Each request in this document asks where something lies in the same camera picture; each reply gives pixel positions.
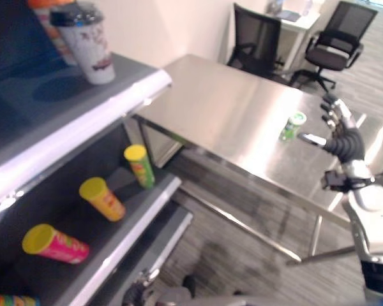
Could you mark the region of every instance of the cup lid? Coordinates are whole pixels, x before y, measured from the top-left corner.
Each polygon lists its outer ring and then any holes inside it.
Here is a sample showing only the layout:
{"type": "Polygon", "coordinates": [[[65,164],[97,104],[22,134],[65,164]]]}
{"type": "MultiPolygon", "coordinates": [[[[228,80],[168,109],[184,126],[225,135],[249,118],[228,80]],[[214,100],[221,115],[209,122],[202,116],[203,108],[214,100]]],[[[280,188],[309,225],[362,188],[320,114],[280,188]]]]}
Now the cup lid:
{"type": "Polygon", "coordinates": [[[139,161],[146,156],[146,148],[143,145],[130,145],[123,152],[124,157],[129,161],[139,161]]]}
{"type": "Polygon", "coordinates": [[[73,2],[51,8],[51,24],[56,27],[81,27],[103,20],[102,12],[90,2],[73,2]]]}
{"type": "Polygon", "coordinates": [[[36,225],[24,236],[22,248],[28,254],[39,254],[50,245],[53,236],[54,228],[51,225],[36,225]]]}
{"type": "Polygon", "coordinates": [[[306,122],[306,115],[303,112],[296,111],[289,117],[289,121],[295,126],[301,126],[306,122]]]}
{"type": "Polygon", "coordinates": [[[101,177],[91,177],[79,187],[79,195],[87,201],[91,201],[107,190],[107,183],[101,177]]]}

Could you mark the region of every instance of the white shelf edge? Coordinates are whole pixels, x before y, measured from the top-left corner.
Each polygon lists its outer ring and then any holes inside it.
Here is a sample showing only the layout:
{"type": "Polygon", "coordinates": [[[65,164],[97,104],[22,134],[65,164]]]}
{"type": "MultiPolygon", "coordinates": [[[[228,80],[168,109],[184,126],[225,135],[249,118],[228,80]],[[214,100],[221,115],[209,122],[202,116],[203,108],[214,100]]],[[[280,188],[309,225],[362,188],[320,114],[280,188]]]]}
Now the white shelf edge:
{"type": "Polygon", "coordinates": [[[112,273],[113,269],[117,266],[123,256],[130,250],[132,245],[137,241],[139,236],[149,226],[154,217],[159,213],[163,206],[170,200],[170,197],[180,186],[181,181],[179,178],[175,178],[159,195],[150,209],[139,219],[138,223],[131,229],[121,243],[110,253],[110,256],[106,258],[101,267],[93,274],[88,280],[85,286],[78,292],[76,297],[69,304],[70,306],[82,306],[85,305],[91,297],[96,293],[98,288],[103,284],[105,279],[112,273]]]}
{"type": "Polygon", "coordinates": [[[190,225],[192,219],[193,219],[193,214],[191,212],[188,212],[186,217],[184,217],[180,226],[174,232],[172,238],[170,238],[164,250],[160,253],[158,259],[154,262],[153,266],[150,268],[149,270],[150,272],[156,269],[160,269],[161,266],[163,266],[163,264],[166,262],[167,258],[169,257],[170,253],[173,251],[174,247],[176,246],[180,238],[183,236],[183,233],[187,230],[187,227],[190,225]]]}
{"type": "Polygon", "coordinates": [[[24,193],[18,188],[118,118],[142,103],[150,104],[149,98],[171,83],[171,77],[160,69],[1,164],[0,211],[14,204],[15,197],[24,193]]]}

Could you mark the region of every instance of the chair backrest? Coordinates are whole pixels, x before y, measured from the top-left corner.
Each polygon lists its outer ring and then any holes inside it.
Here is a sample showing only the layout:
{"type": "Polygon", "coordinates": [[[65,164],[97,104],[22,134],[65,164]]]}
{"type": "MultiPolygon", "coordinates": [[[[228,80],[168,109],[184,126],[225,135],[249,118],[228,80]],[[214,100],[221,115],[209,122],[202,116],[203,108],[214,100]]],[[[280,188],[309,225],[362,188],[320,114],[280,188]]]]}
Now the chair backrest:
{"type": "Polygon", "coordinates": [[[373,21],[377,11],[362,5],[340,1],[319,43],[352,53],[373,21]]]}
{"type": "Polygon", "coordinates": [[[246,10],[236,3],[234,14],[237,58],[247,70],[274,70],[281,20],[246,10]]]}

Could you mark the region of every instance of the plastic cup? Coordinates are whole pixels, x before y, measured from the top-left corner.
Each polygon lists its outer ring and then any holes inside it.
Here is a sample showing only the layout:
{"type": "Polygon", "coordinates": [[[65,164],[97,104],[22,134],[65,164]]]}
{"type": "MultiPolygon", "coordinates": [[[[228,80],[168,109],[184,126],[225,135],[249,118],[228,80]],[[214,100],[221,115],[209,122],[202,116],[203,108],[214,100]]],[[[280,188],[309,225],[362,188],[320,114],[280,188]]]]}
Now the plastic cup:
{"type": "Polygon", "coordinates": [[[297,135],[299,128],[306,122],[306,115],[296,111],[288,118],[288,121],[280,134],[280,140],[289,140],[297,135]]]}
{"type": "Polygon", "coordinates": [[[87,179],[79,187],[79,194],[109,221],[118,221],[125,215],[125,207],[109,190],[106,181],[101,177],[87,179]]]}
{"type": "Polygon", "coordinates": [[[40,255],[66,263],[80,263],[89,254],[89,247],[49,224],[39,224],[24,236],[22,247],[28,254],[40,255]]]}
{"type": "Polygon", "coordinates": [[[57,27],[91,84],[115,79],[108,43],[103,32],[103,15],[95,5],[74,2],[51,9],[51,24],[57,27]]]}
{"type": "Polygon", "coordinates": [[[34,11],[45,32],[64,59],[64,62],[70,66],[76,66],[77,62],[74,59],[71,50],[67,47],[59,31],[50,23],[51,7],[71,2],[73,2],[73,0],[28,0],[28,5],[34,11]]]}
{"type": "Polygon", "coordinates": [[[129,161],[139,184],[144,188],[152,188],[154,175],[145,146],[130,145],[125,149],[123,155],[129,161]]]}
{"type": "Polygon", "coordinates": [[[0,306],[40,306],[40,301],[29,296],[0,295],[0,306]]]}

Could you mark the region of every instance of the office chair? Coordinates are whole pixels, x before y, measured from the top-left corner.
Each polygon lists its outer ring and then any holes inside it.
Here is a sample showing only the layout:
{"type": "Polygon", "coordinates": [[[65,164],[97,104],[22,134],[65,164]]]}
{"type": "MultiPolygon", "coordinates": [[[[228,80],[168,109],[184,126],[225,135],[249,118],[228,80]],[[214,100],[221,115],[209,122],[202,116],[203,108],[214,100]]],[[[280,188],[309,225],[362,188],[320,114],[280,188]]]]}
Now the office chair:
{"type": "Polygon", "coordinates": [[[281,20],[257,14],[234,3],[236,46],[228,66],[287,84],[274,73],[281,20]]]}
{"type": "Polygon", "coordinates": [[[306,48],[305,59],[317,66],[317,71],[305,69],[296,71],[289,85],[295,84],[303,75],[310,81],[318,82],[328,92],[325,82],[336,82],[322,75],[323,69],[342,71],[350,68],[363,51],[360,39],[373,21],[377,11],[364,6],[340,1],[326,28],[313,35],[306,48]]]}

